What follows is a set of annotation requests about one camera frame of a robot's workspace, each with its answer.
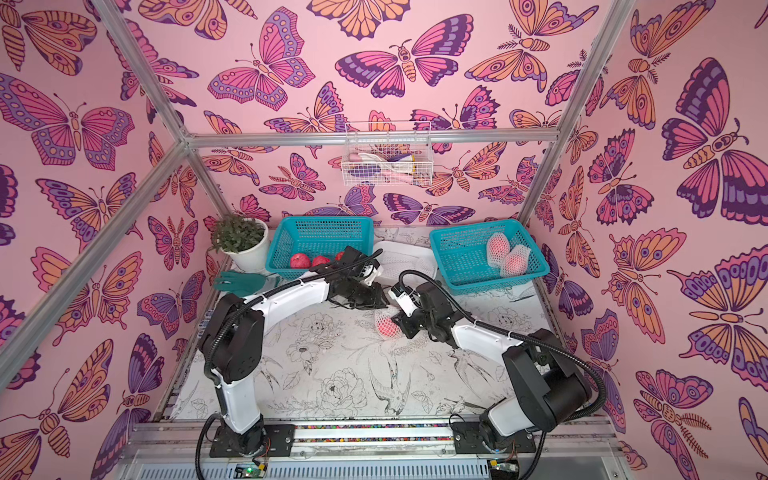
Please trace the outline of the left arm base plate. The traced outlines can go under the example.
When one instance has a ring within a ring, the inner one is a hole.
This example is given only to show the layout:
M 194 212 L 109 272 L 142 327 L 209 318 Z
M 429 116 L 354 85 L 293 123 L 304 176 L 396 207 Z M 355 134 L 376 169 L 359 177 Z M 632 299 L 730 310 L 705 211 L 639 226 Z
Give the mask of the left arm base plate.
M 219 426 L 210 448 L 211 458 L 288 457 L 294 444 L 293 424 L 256 425 L 244 434 Z

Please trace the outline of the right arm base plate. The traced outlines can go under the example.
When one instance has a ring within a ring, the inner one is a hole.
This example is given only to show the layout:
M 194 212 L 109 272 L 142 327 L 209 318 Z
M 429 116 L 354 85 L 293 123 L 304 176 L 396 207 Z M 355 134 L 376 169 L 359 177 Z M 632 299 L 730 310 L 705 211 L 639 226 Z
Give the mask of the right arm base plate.
M 534 453 L 533 435 L 523 430 L 511 436 L 497 434 L 489 424 L 459 419 L 449 422 L 457 454 L 511 454 Z

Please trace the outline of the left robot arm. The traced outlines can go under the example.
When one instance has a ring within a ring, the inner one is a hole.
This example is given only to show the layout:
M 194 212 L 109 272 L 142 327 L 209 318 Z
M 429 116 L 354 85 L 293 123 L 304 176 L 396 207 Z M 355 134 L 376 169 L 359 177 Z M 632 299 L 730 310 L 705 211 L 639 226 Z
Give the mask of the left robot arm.
M 203 373 L 214 385 L 224 424 L 235 435 L 253 437 L 263 425 L 253 374 L 262 359 L 269 329 L 301 310 L 326 301 L 348 310 L 389 306 L 377 282 L 306 275 L 261 294 L 240 298 L 227 294 L 216 304 L 198 350 Z

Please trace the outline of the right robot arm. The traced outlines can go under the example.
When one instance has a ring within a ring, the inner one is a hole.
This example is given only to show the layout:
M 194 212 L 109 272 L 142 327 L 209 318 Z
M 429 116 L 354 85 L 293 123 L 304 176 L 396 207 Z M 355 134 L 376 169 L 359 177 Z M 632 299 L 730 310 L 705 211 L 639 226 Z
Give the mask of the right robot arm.
M 394 322 L 409 338 L 425 331 L 436 342 L 503 366 L 513 396 L 481 414 L 479 432 L 488 443 L 523 430 L 550 432 L 564 422 L 592 415 L 606 403 L 607 388 L 600 375 L 564 350 L 547 329 L 523 335 L 450 304 L 419 306 L 409 299 L 399 303 Z

